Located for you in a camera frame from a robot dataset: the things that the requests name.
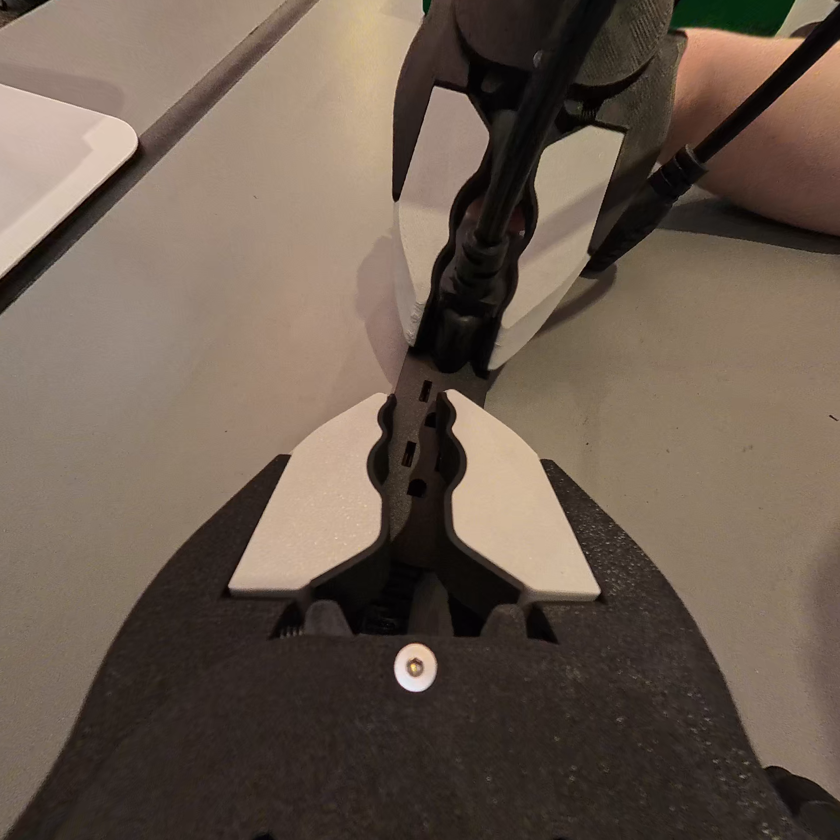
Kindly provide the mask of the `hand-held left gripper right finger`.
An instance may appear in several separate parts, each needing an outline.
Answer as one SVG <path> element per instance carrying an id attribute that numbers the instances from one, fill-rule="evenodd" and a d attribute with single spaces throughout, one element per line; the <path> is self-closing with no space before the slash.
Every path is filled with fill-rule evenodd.
<path id="1" fill-rule="evenodd" d="M 601 587 L 540 458 L 455 389 L 437 396 L 444 482 L 438 570 L 472 611 L 594 602 Z"/>

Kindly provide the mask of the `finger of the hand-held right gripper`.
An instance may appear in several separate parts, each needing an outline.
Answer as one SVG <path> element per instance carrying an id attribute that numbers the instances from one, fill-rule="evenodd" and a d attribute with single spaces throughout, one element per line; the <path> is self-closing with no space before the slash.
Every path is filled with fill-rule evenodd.
<path id="1" fill-rule="evenodd" d="M 466 94 L 433 89 L 402 193 L 393 206 L 395 305 L 409 346 L 417 343 L 455 199 L 480 168 L 488 139 L 487 127 Z"/>
<path id="2" fill-rule="evenodd" d="M 589 258 L 588 248 L 624 133 L 584 127 L 542 153 L 534 179 L 538 220 L 518 261 L 518 284 L 490 354 L 496 370 L 541 329 Z"/>

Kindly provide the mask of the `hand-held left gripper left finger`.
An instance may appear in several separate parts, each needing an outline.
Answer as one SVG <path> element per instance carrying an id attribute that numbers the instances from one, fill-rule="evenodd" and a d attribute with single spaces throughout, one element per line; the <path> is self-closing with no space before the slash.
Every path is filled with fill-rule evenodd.
<path id="1" fill-rule="evenodd" d="M 375 393 L 292 451 L 227 590 L 236 597 L 372 601 L 389 571 L 394 395 Z"/>

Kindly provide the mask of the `black power strip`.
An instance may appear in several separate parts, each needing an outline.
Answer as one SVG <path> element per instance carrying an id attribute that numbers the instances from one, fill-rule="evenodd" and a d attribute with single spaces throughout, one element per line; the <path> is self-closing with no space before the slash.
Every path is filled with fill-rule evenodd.
<path id="1" fill-rule="evenodd" d="M 438 394 L 457 390 L 483 406 L 494 378 L 478 375 L 469 364 L 443 373 L 425 353 L 410 350 L 406 355 L 394 393 L 385 483 L 393 561 L 432 570 L 443 544 L 446 483 L 438 464 Z"/>

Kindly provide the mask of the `person's right forearm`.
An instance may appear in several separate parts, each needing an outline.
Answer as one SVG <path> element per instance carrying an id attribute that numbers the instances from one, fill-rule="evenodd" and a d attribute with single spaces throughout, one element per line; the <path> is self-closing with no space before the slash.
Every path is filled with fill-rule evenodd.
<path id="1" fill-rule="evenodd" d="M 698 144 L 802 43 L 687 28 L 658 162 Z M 839 45 L 707 164 L 700 187 L 773 221 L 839 233 Z"/>

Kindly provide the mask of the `green plastic bin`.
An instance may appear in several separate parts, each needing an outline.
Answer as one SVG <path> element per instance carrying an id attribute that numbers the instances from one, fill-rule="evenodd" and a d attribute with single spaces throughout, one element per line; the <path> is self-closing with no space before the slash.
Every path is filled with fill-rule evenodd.
<path id="1" fill-rule="evenodd" d="M 669 27 L 712 28 L 772 37 L 794 4 L 794 1 L 675 1 Z"/>

